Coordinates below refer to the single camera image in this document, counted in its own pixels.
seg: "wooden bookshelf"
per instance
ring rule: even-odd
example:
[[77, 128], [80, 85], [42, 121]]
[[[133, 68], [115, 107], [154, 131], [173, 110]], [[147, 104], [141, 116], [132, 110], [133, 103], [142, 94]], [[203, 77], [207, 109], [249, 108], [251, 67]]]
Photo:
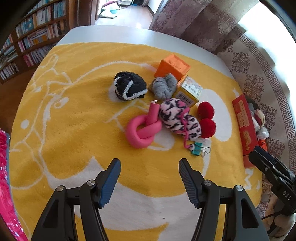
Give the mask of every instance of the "wooden bookshelf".
[[[42, 5], [41, 7], [37, 8], [36, 10], [30, 12], [28, 15], [26, 15], [25, 17], [23, 17], [23, 19], [18, 23], [18, 25], [22, 21], [24, 21], [25, 19], [27, 19], [28, 17], [30, 17], [31, 15], [33, 15], [34, 13], [38, 12], [39, 10], [42, 10], [43, 8], [45, 8], [45, 7], [49, 6], [49, 5], [54, 5], [55, 3], [60, 2], [60, 1], [62, 1], [62, 0], [53, 0], [53, 1], [49, 2], [49, 3], [46, 3], [46, 4]], [[75, 7], [76, 4], [77, 4], [76, 3], [76, 0], [66, 0], [66, 15], [61, 16], [59, 18], [55, 18], [55, 19], [53, 19], [51, 21], [48, 21], [48, 22], [46, 22], [44, 24], [41, 24], [41, 25], [37, 26], [36, 28], [34, 28], [34, 29], [28, 31], [27, 33], [23, 34], [19, 38], [17, 36], [17, 33], [16, 33], [15, 28], [13, 29], [13, 31], [11, 33], [11, 35], [12, 35], [12, 43], [6, 49], [8, 49], [12, 45], [14, 45], [15, 46], [16, 53], [17, 53], [17, 57], [14, 58], [13, 60], [9, 61], [9, 62], [6, 62], [0, 68], [0, 71], [2, 71], [9, 64], [15, 63], [17, 65], [18, 69], [19, 69], [19, 72], [15, 73], [15, 74], [12, 74], [11, 76], [9, 76], [8, 78], [6, 78], [5, 80], [2, 80], [2, 78], [0, 77], [0, 83], [3, 84], [5, 82], [7, 82], [8, 80], [14, 78], [15, 76], [17, 76], [17, 75], [19, 75], [21, 73], [24, 73], [24, 72], [26, 72], [26, 71], [28, 71], [30, 69], [37, 68], [39, 66], [40, 63], [28, 67], [27, 64], [26, 64], [26, 62], [25, 62], [25, 60], [24, 60], [24, 57], [23, 56], [26, 55], [26, 54], [29, 54], [31, 51], [37, 50], [37, 49], [42, 48], [44, 46], [51, 45], [51, 44], [54, 44], [54, 43], [60, 41], [61, 38], [67, 32], [69, 32], [72, 28], [74, 28], [75, 27], [75, 24], [74, 23], [75, 23], [75, 21], [77, 21], [76, 20], [76, 18], [77, 18], [77, 13], [76, 13], [77, 12], [77, 9]], [[34, 45], [34, 46], [26, 49], [24, 52], [22, 52], [20, 50], [20, 47], [18, 45], [18, 41], [21, 41], [22, 38], [28, 36], [29, 34], [35, 32], [35, 31], [37, 31], [37, 30], [39, 30], [39, 29], [41, 29], [43, 27], [46, 27], [46, 26], [48, 26], [50, 24], [54, 24], [55, 22], [59, 22], [59, 21], [63, 21], [63, 20], [66, 20], [66, 23], [67, 23], [67, 26], [65, 27], [65, 34], [63, 34], [61, 36], [58, 36], [58, 37], [55, 37], [55, 38], [52, 38], [52, 39], [48, 39], [47, 41], [43, 41], [41, 43], [38, 43], [38, 44], [36, 44], [36, 45]]]

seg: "barcode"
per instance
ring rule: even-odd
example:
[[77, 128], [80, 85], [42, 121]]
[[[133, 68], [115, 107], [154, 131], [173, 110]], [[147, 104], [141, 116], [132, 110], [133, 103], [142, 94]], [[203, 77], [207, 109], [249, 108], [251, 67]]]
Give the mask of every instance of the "barcode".
[[193, 100], [189, 99], [187, 96], [185, 96], [181, 91], [179, 91], [176, 95], [176, 97], [180, 100], [183, 100], [189, 107], [193, 103]]

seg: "yellow box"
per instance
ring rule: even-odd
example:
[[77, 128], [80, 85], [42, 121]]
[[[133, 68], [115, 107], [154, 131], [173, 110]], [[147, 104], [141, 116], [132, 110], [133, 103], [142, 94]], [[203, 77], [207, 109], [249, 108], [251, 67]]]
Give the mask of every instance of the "yellow box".
[[194, 79], [186, 76], [178, 83], [178, 88], [173, 94], [173, 98], [183, 100], [188, 107], [194, 106], [200, 98], [203, 87], [201, 87]]

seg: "bookshelf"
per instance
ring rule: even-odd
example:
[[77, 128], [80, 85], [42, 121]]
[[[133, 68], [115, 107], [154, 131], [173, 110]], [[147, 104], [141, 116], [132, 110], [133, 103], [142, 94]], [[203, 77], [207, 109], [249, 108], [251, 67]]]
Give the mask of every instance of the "bookshelf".
[[75, 27], [75, 0], [41, 0], [13, 29], [0, 51], [0, 83], [37, 68]]

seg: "leopard print fabric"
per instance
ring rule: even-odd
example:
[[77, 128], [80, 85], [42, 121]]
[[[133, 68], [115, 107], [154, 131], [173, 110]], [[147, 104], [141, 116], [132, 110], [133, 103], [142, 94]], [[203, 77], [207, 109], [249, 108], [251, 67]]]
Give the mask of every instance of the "leopard print fabric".
[[196, 141], [201, 135], [201, 128], [198, 120], [188, 114], [189, 111], [190, 108], [184, 101], [170, 98], [160, 105], [159, 117], [165, 126], [173, 133], [185, 136], [187, 131], [187, 140]]

